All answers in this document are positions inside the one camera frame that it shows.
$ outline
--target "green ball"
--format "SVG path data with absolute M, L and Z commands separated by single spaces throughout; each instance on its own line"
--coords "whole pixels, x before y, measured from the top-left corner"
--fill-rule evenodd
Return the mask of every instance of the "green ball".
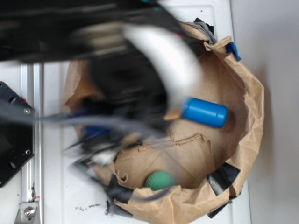
M 145 187 L 152 190 L 161 190 L 174 185 L 176 185 L 174 178 L 165 171 L 154 172 L 145 182 Z

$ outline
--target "blue object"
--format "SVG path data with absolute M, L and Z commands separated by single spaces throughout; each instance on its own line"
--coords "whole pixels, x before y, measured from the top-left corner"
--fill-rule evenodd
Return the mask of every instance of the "blue object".
M 110 133 L 111 129 L 104 126 L 86 126 L 84 127 L 84 134 L 88 137 L 104 135 Z
M 234 42 L 228 43 L 227 45 L 225 45 L 226 48 L 226 53 L 233 53 L 234 56 L 236 57 L 237 61 L 241 61 L 241 58 L 238 54 L 238 49 L 237 46 L 235 45 Z
M 182 113 L 182 118 L 186 120 L 217 128 L 223 127 L 227 116 L 228 109 L 226 106 L 196 98 L 188 98 Z

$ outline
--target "white surface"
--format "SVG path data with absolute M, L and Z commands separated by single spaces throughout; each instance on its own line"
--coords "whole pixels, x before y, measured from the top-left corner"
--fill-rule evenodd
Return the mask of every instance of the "white surface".
M 5 82 L 17 94 L 21 94 L 21 65 L 0 63 L 0 81 Z M 0 188 L 0 224 L 14 223 L 21 203 L 21 172 L 3 188 Z
M 173 4 L 171 11 L 183 21 L 202 18 L 217 25 L 218 39 L 232 35 L 228 1 L 194 0 L 165 1 Z M 62 95 L 68 63 L 47 63 L 44 67 L 44 113 L 62 112 Z M 139 224 L 141 221 L 117 215 L 106 216 L 106 199 L 101 187 L 86 176 L 74 173 L 70 165 L 77 159 L 73 151 L 64 152 L 77 140 L 72 127 L 44 129 L 44 223 L 45 224 Z M 198 224 L 250 224 L 247 183 L 240 197 L 228 205 L 214 219 L 204 216 Z
M 252 224 L 299 220 L 299 1 L 232 0 L 235 43 L 265 86 L 260 154 L 249 175 Z

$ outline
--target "crumpled paper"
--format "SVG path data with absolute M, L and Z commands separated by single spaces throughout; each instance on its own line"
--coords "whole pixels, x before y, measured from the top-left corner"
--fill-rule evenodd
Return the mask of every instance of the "crumpled paper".
M 188 35 L 207 40 L 190 25 L 182 26 Z M 206 52 L 199 58 L 204 79 L 190 95 L 225 105 L 229 114 L 223 128 L 177 119 L 167 138 L 124 149 L 115 163 L 104 169 L 94 167 L 107 183 L 116 174 L 121 185 L 134 188 L 133 196 L 141 197 L 157 193 L 143 187 L 151 173 L 165 170 L 174 176 L 179 185 L 158 200 L 129 200 L 127 204 L 114 201 L 134 218 L 152 224 L 187 224 L 239 196 L 261 144 L 264 88 L 242 62 L 226 53 L 225 45 L 231 41 L 227 37 L 215 45 L 204 42 Z M 68 111 L 77 108 L 80 99 L 88 94 L 100 96 L 92 83 L 86 85 L 86 74 L 82 62 L 70 64 L 65 92 L 71 94 L 64 95 Z M 87 89 L 95 91 L 87 94 Z M 206 176 L 225 162 L 240 169 L 240 173 L 231 187 L 216 196 Z

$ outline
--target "black plastic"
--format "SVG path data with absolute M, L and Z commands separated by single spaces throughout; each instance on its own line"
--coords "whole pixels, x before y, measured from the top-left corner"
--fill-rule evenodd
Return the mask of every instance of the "black plastic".
M 4 82 L 0 82 L 0 100 L 17 105 L 27 116 L 33 109 Z M 33 126 L 0 119 L 0 187 L 4 187 L 34 155 Z

